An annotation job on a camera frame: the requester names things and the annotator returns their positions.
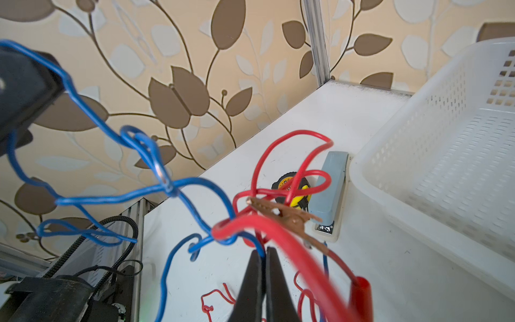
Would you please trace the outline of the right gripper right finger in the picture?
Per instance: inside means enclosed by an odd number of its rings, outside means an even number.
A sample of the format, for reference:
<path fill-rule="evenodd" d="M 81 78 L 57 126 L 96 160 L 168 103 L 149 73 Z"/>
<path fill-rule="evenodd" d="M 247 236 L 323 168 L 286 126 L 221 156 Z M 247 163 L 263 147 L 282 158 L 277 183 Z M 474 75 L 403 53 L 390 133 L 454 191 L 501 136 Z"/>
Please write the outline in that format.
<path fill-rule="evenodd" d="M 266 319 L 268 322 L 299 322 L 276 248 L 266 254 Z"/>

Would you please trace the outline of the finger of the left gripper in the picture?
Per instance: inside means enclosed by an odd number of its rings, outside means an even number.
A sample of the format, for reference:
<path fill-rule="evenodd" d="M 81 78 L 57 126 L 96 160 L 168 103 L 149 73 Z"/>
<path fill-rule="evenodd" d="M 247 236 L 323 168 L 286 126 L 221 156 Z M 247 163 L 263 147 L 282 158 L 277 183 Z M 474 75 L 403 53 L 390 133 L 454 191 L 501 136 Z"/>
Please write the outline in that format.
<path fill-rule="evenodd" d="M 16 148 L 32 142 L 29 127 L 64 92 L 61 78 L 22 53 L 1 48 L 1 154 L 8 152 L 9 135 Z"/>

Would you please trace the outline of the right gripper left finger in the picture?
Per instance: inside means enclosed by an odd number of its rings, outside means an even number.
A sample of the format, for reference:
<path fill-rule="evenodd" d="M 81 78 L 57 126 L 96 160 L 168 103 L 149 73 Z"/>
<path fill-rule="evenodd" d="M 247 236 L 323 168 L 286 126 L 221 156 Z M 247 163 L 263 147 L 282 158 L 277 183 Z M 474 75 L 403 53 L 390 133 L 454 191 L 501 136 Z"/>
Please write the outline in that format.
<path fill-rule="evenodd" d="M 240 292 L 228 322 L 260 322 L 266 294 L 265 260 L 256 250 L 249 257 Z"/>

